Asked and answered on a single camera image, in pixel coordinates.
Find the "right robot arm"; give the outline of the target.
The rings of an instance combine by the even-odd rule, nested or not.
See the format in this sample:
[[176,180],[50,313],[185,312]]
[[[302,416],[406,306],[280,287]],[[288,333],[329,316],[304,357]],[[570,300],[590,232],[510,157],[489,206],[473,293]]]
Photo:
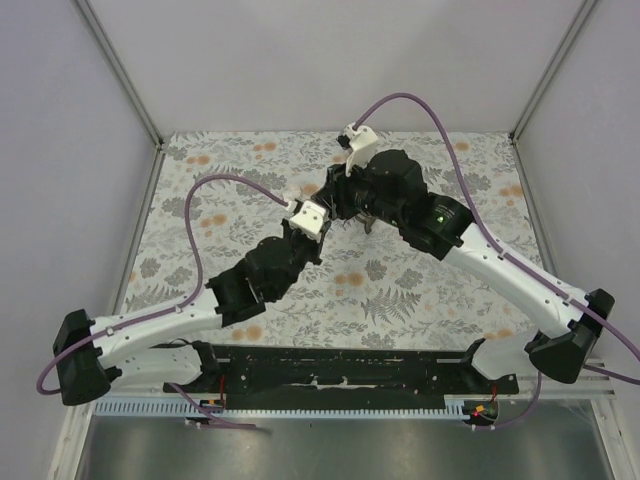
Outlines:
[[312,198],[332,219],[362,215],[396,227],[412,248],[474,275],[533,321],[523,333],[472,343],[464,360],[484,378],[536,369],[560,383],[576,382],[601,336],[596,319],[615,303],[608,292],[575,288],[489,242],[468,207],[429,191],[421,166],[403,150],[380,152],[365,167],[330,167]]

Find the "white elbow fitting left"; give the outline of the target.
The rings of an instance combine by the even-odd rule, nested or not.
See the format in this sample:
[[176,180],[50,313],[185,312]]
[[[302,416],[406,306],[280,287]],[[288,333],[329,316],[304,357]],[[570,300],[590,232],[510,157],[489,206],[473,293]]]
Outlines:
[[302,200],[304,193],[300,186],[290,184],[282,191],[282,197],[286,201]]

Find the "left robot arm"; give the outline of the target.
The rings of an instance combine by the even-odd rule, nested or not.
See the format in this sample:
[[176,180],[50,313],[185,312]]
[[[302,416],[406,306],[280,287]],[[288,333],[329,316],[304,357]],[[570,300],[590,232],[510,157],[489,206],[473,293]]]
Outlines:
[[225,328],[266,311],[298,281],[307,264],[321,263],[329,221],[309,235],[291,221],[281,237],[267,237],[235,266],[209,279],[183,303],[131,315],[90,318],[68,313],[54,340],[59,393],[65,406],[96,400],[122,376],[123,362],[162,342],[203,330]]

